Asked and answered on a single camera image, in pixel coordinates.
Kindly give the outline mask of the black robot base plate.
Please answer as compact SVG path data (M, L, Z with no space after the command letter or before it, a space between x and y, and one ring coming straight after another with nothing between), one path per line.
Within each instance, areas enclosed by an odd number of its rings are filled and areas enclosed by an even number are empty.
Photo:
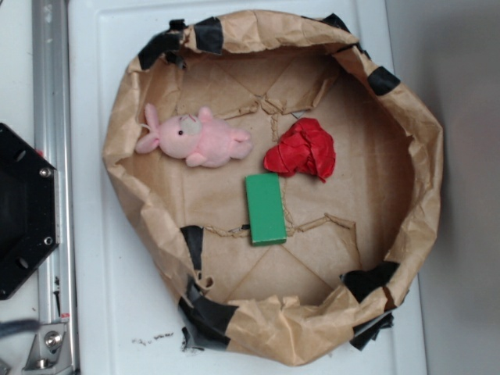
M1 124L1 300L11 298L59 244L56 169Z

